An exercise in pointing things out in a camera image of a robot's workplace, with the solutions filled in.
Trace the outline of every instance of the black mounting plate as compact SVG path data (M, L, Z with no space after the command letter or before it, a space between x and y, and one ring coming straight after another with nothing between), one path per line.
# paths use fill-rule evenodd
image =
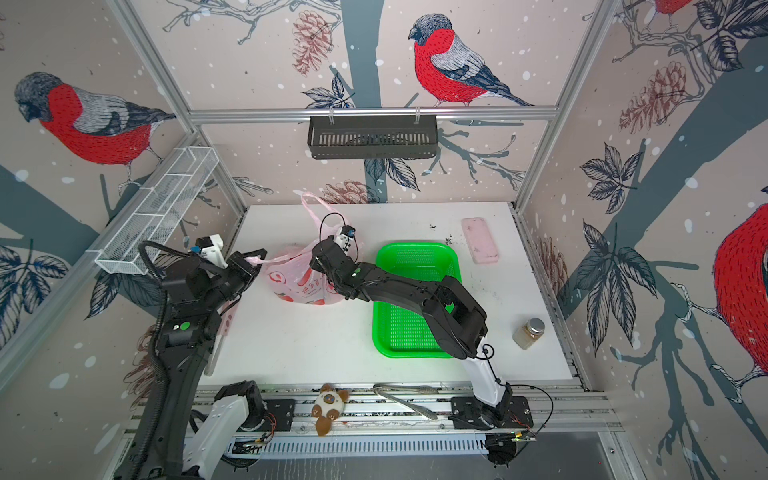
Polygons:
M451 397L451 410L454 417L458 417L464 422L453 422L453 428L458 430L473 429L470 425L480 425L483 428L481 430L488 429L485 427L485 422L481 420L481 412L486 412L491 407L487 406L480 400L477 400L473 396L455 396ZM504 413L504 420L500 429L527 429L533 427L533 418L531 417L531 409L528 407L528 399L523 396L513 396L512 401L509 403L507 412Z
M271 413L277 420L275 432L290 432L296 400L269 399L264 400L264 403L266 403L266 413ZM264 419L254 430L237 429L238 432L269 432L270 430L272 430L272 423L268 419Z

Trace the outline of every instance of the bird head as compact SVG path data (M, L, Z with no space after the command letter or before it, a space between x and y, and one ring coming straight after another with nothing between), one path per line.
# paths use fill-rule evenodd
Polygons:
M48 109L48 93L57 86L63 84L59 77L36 71L24 77L17 85L15 91L18 111L26 121L39 118L42 121L51 121L53 116Z
M441 28L453 28L448 17L442 13L428 13L419 17L419 20L416 20L408 38L423 47L427 40L429 40L429 37Z

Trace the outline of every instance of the metal tongs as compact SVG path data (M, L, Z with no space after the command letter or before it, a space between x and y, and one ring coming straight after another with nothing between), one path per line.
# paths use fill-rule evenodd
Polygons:
M392 400L395 403L399 403L400 405L405 406L406 408L409 408L420 415L424 415L426 418L430 420L437 420L437 414L434 413L432 410L426 407L423 407L421 405L416 405L415 403L406 402L395 396L391 396L390 394L385 393L384 392L385 390L388 390L390 392L415 392L415 393L429 395L429 394L439 393L439 391L436 388L433 388L427 385L404 386L404 385L391 385L389 383L376 383L373 386L373 392L378 396L384 397L385 399Z

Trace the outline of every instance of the stuffed toy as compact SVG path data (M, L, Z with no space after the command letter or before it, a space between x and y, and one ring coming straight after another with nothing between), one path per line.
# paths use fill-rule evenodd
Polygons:
M320 389L320 394L312 407L312 416L317 419L315 430L317 436L324 437L331 431L333 420L338 419L344 411L344 404L349 400L349 390L335 390L326 383Z

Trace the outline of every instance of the white wire basket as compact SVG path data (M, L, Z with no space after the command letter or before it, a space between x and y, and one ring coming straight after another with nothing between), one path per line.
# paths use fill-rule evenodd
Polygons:
M165 244L219 163L210 147L186 147L176 152L178 157L157 184L141 188L149 190L147 196L99 253L96 264L107 273L146 274L138 244L144 240ZM154 261L160 251L148 249L147 253Z

